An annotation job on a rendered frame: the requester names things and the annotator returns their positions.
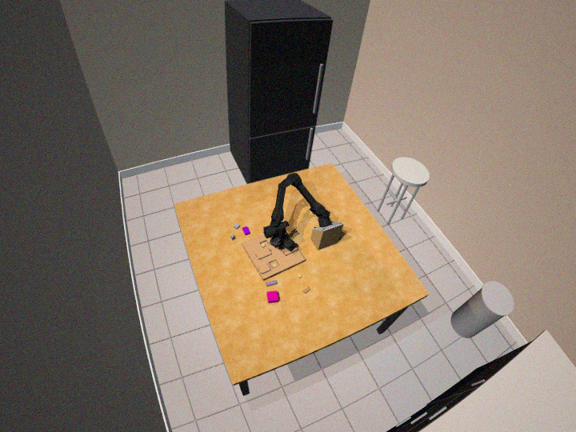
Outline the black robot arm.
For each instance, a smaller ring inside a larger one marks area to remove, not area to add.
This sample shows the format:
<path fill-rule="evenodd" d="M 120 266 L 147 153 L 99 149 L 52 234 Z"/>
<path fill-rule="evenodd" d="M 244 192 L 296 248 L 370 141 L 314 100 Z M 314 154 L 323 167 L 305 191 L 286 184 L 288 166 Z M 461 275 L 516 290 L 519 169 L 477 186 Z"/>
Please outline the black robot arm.
<path fill-rule="evenodd" d="M 263 232 L 266 238 L 272 237 L 270 244 L 274 247 L 280 247 L 282 238 L 277 237 L 276 234 L 284 234 L 286 227 L 289 226 L 287 221 L 282 222 L 284 219 L 283 203 L 286 188 L 292 185 L 298 189 L 305 200 L 310 204 L 310 210 L 316 214 L 320 227 L 333 225 L 330 221 L 330 212 L 319 202 L 317 202 L 307 188 L 302 184 L 302 180 L 298 173 L 288 174 L 287 177 L 278 184 L 278 193 L 276 198 L 275 208 L 271 215 L 271 222 L 269 226 L 263 227 Z"/>

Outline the magenta block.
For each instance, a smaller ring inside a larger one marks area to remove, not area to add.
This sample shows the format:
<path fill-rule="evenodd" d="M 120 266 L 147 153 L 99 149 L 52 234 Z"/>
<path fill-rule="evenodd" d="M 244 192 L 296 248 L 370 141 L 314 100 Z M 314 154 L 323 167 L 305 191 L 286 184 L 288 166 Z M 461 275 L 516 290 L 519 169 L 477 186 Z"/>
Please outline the magenta block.
<path fill-rule="evenodd" d="M 268 302 L 278 302 L 278 293 L 277 291 L 267 291 Z"/>

